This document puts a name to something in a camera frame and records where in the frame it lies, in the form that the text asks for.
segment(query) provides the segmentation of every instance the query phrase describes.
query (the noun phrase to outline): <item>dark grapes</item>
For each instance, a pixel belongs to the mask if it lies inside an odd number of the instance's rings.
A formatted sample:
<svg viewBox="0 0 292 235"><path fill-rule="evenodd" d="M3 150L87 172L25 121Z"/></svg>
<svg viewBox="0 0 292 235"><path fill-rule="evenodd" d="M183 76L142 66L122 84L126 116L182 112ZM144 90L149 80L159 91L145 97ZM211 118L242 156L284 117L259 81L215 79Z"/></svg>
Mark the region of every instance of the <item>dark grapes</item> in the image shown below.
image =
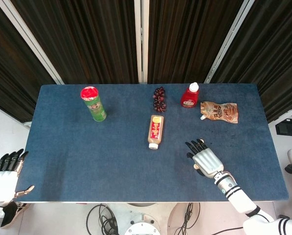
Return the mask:
<svg viewBox="0 0 292 235"><path fill-rule="evenodd" d="M163 87L156 88L154 95L154 110L158 112L164 112L166 110L166 104L164 103L165 99L165 90Z"/></svg>

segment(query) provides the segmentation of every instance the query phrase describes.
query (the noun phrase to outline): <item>robotic arm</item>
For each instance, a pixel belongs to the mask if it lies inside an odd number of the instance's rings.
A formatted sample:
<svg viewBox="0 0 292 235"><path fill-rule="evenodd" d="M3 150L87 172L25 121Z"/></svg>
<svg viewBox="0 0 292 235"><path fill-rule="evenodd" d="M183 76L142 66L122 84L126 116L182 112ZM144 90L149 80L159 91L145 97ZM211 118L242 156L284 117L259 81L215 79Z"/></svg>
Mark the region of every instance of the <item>robotic arm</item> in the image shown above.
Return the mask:
<svg viewBox="0 0 292 235"><path fill-rule="evenodd" d="M28 152L23 153L23 149L5 154L0 159L0 226L4 218L3 207L8 205L13 198L30 193L34 186L28 189L15 192L18 177L23 167L24 159Z"/></svg>
<svg viewBox="0 0 292 235"><path fill-rule="evenodd" d="M245 213L249 219L243 224L247 235L292 235L292 220L274 220L269 214L261 210L245 192L237 185L234 177L224 171L223 163L209 149L203 140L186 142L193 153L187 157L194 160L194 168L200 175L215 180L214 184L239 213Z"/></svg>

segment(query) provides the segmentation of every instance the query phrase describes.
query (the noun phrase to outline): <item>red bottle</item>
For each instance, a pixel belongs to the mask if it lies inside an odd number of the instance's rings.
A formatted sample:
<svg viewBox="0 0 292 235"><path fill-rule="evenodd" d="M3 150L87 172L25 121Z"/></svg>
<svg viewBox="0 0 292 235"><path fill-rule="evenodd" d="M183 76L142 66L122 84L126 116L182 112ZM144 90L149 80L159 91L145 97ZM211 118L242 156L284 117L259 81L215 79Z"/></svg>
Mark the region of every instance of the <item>red bottle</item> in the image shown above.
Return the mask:
<svg viewBox="0 0 292 235"><path fill-rule="evenodd" d="M185 108L193 108L197 105L199 95L199 86L197 82L190 84L186 92L183 94L180 100L181 106Z"/></svg>

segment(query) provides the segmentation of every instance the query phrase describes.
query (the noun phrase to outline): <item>green can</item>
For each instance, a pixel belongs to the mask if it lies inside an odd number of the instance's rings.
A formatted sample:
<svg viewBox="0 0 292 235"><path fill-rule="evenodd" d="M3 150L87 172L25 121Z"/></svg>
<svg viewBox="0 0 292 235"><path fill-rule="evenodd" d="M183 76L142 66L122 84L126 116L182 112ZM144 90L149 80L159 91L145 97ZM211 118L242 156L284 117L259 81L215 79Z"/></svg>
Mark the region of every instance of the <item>green can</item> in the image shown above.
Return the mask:
<svg viewBox="0 0 292 235"><path fill-rule="evenodd" d="M102 106L99 92L96 87L85 87L81 91L81 98L89 108L89 111L95 121L103 121L107 114Z"/></svg>

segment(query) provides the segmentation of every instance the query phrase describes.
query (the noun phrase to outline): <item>blue tablecloth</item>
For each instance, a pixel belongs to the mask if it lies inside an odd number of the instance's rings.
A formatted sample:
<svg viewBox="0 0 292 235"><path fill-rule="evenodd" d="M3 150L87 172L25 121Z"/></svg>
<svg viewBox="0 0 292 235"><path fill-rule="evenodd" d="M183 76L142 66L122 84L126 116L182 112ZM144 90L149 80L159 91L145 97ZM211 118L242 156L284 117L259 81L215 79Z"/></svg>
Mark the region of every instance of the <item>blue tablecloth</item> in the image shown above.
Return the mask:
<svg viewBox="0 0 292 235"><path fill-rule="evenodd" d="M86 85L42 86L18 189L21 201L226 201L200 176L184 144L205 140L252 200L287 199L268 123L252 84L200 84L199 101L238 104L239 122L200 120L200 104L180 106L189 84L164 84L167 111L158 150L148 148L153 92L161 85L95 85L107 112L95 122L80 91Z"/></svg>

